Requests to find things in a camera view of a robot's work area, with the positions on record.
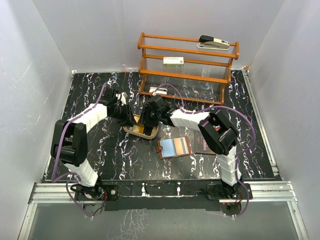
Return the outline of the beige oval card tray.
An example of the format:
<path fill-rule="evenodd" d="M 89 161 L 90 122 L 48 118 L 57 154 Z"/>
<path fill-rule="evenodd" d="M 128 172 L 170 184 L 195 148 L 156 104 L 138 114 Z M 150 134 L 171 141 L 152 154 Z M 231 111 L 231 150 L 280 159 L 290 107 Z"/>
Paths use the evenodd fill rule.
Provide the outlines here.
<path fill-rule="evenodd" d="M 159 127 L 155 126 L 153 128 L 144 127 L 144 125 L 133 125 L 133 126 L 123 126 L 123 130 L 131 135 L 141 137 L 143 139 L 152 140 L 154 139 L 159 131 Z"/>

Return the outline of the brown leather card holder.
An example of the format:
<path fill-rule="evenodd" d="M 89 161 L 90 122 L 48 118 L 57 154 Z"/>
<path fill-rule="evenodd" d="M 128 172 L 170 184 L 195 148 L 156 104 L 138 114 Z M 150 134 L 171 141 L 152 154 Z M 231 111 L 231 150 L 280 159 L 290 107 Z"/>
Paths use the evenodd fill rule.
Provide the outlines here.
<path fill-rule="evenodd" d="M 192 154 L 192 149 L 191 149 L 188 137 L 187 136 L 181 136 L 181 137 L 186 138 L 189 154 L 184 154 L 184 155 L 176 154 L 175 145 L 174 145 L 175 138 L 162 139 L 157 142 L 158 146 L 156 147 L 156 152 L 159 153 L 160 159 L 178 158 L 178 157 L 189 156 Z"/>

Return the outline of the gold credit card black stripe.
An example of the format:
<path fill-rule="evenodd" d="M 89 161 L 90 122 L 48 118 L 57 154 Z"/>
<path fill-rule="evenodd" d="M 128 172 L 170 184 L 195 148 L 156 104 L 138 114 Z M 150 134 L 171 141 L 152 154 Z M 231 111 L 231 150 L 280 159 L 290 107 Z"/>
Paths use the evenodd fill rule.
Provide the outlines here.
<path fill-rule="evenodd" d="M 174 138 L 173 142 L 177 155 L 189 154 L 189 148 L 185 137 Z"/>

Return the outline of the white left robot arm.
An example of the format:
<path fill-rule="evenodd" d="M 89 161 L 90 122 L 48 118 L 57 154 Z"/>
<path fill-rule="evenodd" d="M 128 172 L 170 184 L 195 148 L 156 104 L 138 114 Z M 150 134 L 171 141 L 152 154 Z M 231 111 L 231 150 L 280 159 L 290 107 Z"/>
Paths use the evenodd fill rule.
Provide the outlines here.
<path fill-rule="evenodd" d="M 68 120 L 58 120 L 54 126 L 50 155 L 55 159 L 52 180 L 56 180 L 58 161 L 72 173 L 78 183 L 86 187 L 86 194 L 93 200 L 103 195 L 103 187 L 98 184 L 98 174 L 91 167 L 88 156 L 87 133 L 108 117 L 118 120 L 121 127 L 137 124 L 128 95 L 114 88 L 103 89 L 96 102 Z"/>

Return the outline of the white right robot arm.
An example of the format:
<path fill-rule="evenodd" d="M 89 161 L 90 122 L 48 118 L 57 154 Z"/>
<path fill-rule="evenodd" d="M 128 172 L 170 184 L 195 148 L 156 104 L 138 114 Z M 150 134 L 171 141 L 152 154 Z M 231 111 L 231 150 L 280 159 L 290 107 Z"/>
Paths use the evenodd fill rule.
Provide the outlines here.
<path fill-rule="evenodd" d="M 240 194 L 241 173 L 236 164 L 238 131 L 220 110 L 195 112 L 171 108 L 160 95 L 155 95 L 144 105 L 138 124 L 153 128 L 159 123 L 201 133 L 220 163 L 223 194 L 230 199 Z"/>

